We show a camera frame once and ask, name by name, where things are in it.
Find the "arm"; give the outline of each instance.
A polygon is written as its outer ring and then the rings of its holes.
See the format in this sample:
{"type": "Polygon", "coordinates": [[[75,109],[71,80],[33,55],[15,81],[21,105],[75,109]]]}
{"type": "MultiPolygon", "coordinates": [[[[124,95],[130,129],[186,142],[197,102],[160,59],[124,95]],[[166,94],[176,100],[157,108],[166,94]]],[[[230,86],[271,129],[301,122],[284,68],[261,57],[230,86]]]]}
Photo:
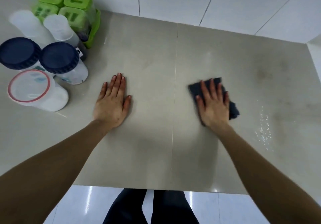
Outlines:
{"type": "Polygon", "coordinates": [[[131,97],[124,102],[125,78],[104,82],[94,120],[84,129],[36,154],[0,177],[1,223],[42,224],[81,171],[101,139],[125,119],[131,97]]]}
{"type": "Polygon", "coordinates": [[[219,137],[229,153],[247,192],[271,223],[321,223],[321,208],[304,190],[244,141],[229,121],[229,96],[223,102],[222,86],[210,91],[201,81],[205,99],[197,96],[202,121],[219,137]]]}

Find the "white label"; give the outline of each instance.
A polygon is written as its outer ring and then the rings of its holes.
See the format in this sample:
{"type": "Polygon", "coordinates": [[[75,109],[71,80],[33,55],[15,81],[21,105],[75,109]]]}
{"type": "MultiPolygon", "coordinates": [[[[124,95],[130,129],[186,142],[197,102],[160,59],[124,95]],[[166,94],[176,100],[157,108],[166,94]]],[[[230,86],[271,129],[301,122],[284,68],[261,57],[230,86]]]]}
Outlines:
{"type": "Polygon", "coordinates": [[[77,47],[76,47],[75,49],[76,49],[76,51],[78,52],[79,57],[82,57],[82,55],[83,55],[83,54],[82,54],[82,52],[80,51],[80,49],[79,49],[79,48],[77,48],[77,47]]]}

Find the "countertop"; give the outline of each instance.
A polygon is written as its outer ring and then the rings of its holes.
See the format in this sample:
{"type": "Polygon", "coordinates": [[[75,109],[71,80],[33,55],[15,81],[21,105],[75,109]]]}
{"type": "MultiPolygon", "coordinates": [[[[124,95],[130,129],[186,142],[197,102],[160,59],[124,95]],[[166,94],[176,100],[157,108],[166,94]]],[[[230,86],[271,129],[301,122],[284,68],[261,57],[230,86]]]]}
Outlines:
{"type": "MultiPolygon", "coordinates": [[[[10,38],[16,31],[4,25],[10,38]]],[[[305,44],[102,12],[84,63],[82,84],[56,78],[70,100],[55,113],[12,102],[6,88],[16,72],[0,67],[0,174],[86,126],[102,83],[122,72],[133,96],[129,116],[98,144],[74,184],[246,193],[187,89],[222,77],[241,113],[231,120],[235,130],[320,196],[321,86],[305,44]]]]}

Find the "green container set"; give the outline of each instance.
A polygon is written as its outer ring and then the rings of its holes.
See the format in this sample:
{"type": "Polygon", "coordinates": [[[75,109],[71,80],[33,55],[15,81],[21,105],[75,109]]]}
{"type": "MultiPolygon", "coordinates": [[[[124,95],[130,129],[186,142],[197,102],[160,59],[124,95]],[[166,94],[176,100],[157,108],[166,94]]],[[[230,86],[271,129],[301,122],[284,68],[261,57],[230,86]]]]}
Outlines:
{"type": "Polygon", "coordinates": [[[60,14],[67,18],[70,27],[86,48],[91,48],[100,25],[100,11],[93,0],[38,0],[33,14],[43,22],[48,15],[60,14]]]}

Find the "person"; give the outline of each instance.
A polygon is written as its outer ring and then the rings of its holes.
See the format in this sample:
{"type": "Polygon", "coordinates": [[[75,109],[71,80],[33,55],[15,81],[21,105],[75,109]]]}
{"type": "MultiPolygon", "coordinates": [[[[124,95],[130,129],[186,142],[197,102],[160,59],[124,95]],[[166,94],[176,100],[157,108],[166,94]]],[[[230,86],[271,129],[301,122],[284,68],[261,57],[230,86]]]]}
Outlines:
{"type": "MultiPolygon", "coordinates": [[[[213,80],[201,81],[204,102],[196,97],[204,124],[229,153],[247,192],[271,223],[321,223],[321,208],[299,186],[257,153],[229,125],[229,94],[213,80]]],[[[41,224],[73,184],[101,139],[122,124],[131,104],[124,99],[121,73],[103,83],[84,129],[15,166],[0,177],[1,223],[41,224]]],[[[104,224],[146,223],[142,202],[146,190],[124,189],[108,211],[104,224]]],[[[155,191],[151,222],[198,223],[182,191],[155,191]]]]}

